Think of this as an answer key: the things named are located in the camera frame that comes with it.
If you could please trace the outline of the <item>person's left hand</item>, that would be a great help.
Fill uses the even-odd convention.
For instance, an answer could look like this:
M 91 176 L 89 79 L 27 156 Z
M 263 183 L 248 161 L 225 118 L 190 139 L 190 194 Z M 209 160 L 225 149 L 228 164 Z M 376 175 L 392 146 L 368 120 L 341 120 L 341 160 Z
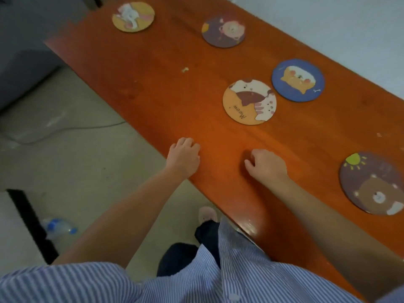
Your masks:
M 168 170 L 169 174 L 178 180 L 184 181 L 195 174 L 199 168 L 199 164 L 199 153 L 170 153 L 169 148 L 164 169 Z

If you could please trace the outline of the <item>person's right hand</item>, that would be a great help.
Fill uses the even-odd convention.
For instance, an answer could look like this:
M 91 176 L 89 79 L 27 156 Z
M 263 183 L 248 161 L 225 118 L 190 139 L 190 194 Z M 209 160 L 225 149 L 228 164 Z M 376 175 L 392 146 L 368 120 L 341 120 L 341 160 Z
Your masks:
M 251 177 L 267 187 L 289 178 L 286 163 L 274 152 L 266 149 L 254 149 L 251 151 L 249 160 L 256 168 L 255 176 Z

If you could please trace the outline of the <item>person's left forearm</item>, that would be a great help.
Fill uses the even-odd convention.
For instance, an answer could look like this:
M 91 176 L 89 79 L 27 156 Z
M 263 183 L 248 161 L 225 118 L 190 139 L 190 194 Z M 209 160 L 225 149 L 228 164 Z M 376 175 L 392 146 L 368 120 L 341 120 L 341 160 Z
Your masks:
M 112 263 L 126 269 L 175 190 L 195 171 L 166 167 L 112 205 L 52 265 Z

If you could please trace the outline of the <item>person's right forearm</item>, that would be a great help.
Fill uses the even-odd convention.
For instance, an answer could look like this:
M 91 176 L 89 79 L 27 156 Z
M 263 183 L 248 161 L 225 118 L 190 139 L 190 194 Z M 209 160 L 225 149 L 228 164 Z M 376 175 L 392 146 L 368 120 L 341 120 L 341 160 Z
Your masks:
M 404 286 L 404 261 L 288 176 L 263 183 L 305 227 L 333 267 L 369 302 Z

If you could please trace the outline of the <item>pink slipper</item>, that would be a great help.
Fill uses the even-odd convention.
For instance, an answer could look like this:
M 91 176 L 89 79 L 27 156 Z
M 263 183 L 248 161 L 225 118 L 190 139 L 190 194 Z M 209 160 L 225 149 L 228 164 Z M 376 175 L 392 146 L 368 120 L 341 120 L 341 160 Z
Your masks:
M 198 210 L 198 221 L 199 225 L 202 225 L 205 222 L 213 221 L 215 223 L 218 222 L 218 215 L 214 208 L 209 206 L 201 207 Z

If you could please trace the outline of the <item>orange two cats coaster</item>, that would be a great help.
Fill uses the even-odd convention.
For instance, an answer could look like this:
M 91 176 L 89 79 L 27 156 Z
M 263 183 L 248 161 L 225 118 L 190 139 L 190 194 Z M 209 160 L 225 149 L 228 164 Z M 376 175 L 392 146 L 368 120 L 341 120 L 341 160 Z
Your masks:
M 223 107 L 229 117 L 238 123 L 254 126 L 271 119 L 277 109 L 273 89 L 254 80 L 238 80 L 223 94 Z

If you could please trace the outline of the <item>blue orange cat coaster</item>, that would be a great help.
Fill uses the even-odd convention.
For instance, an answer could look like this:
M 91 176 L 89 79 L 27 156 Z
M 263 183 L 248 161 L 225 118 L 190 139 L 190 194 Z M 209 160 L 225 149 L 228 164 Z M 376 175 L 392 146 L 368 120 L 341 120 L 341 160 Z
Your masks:
M 271 82 L 279 95 L 292 102 L 316 100 L 325 90 L 321 70 L 297 58 L 280 62 L 272 71 Z

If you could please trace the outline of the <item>blue striped shirt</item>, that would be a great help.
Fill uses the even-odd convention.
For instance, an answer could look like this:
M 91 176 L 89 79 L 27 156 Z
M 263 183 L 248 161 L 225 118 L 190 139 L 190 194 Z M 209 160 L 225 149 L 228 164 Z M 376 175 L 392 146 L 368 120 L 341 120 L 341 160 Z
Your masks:
M 177 274 L 140 283 L 112 263 L 29 267 L 0 278 L 0 302 L 360 303 L 306 269 L 271 261 L 225 219 L 219 223 L 218 234 L 220 269 L 203 245 Z M 404 286 L 375 302 L 404 303 Z

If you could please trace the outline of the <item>dark blue trousers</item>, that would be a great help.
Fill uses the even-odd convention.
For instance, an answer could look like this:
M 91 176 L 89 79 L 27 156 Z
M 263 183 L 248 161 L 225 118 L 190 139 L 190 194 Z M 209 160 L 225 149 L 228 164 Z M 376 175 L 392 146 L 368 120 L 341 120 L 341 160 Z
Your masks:
M 219 223 L 209 220 L 196 228 L 194 236 L 200 246 L 207 248 L 220 269 L 218 230 Z M 196 257 L 198 249 L 193 244 L 181 242 L 172 244 L 159 262 L 157 277 L 171 276 L 186 268 Z

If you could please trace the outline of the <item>purple pink bear coaster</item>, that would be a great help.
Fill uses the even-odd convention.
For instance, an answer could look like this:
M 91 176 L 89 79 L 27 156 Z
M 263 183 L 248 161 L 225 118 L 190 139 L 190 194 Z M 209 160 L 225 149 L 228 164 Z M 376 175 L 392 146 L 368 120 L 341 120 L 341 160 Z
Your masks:
M 214 47 L 232 48 L 245 39 L 246 26 L 235 18 L 217 16 L 203 23 L 201 34 Z

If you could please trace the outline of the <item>purple brown bear coaster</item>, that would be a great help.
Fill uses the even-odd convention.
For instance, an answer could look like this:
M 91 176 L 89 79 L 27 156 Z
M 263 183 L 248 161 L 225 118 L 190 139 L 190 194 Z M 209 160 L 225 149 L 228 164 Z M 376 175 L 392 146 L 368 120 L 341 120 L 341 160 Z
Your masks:
M 346 197 L 373 215 L 395 215 L 404 210 L 404 177 L 385 158 L 371 152 L 346 157 L 339 169 Z

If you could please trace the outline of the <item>yellow white cat coaster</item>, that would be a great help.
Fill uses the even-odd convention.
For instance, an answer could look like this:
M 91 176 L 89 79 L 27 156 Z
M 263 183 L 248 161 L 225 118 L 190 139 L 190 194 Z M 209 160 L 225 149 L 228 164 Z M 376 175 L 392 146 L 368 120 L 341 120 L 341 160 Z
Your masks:
M 112 15 L 112 23 L 115 28 L 125 33 L 143 31 L 151 26 L 154 19 L 154 9 L 141 1 L 124 3 Z

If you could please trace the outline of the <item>clear plastic water bottle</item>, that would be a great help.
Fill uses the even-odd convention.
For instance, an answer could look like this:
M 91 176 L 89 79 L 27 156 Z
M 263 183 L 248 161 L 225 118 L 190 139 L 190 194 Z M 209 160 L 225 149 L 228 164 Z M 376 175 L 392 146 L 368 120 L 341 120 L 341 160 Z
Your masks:
M 74 235 L 78 232 L 76 227 L 60 218 L 43 219 L 41 226 L 46 233 L 47 240 L 55 240 L 65 235 Z

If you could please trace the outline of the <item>black bar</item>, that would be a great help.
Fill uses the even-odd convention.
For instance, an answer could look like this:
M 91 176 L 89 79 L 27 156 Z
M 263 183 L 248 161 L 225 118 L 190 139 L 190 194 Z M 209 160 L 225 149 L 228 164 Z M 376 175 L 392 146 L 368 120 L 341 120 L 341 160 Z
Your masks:
M 47 233 L 41 225 L 27 195 L 19 189 L 7 189 L 6 192 L 13 201 L 19 216 L 22 218 L 45 263 L 51 265 L 59 256 L 59 253 L 54 244 L 47 239 Z

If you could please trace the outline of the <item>grey cabinet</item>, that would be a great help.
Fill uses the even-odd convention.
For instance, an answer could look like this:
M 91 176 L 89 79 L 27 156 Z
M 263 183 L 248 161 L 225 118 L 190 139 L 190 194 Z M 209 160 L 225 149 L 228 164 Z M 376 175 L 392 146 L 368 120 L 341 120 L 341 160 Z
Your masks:
M 45 41 L 102 0 L 0 0 L 0 111 L 63 66 Z

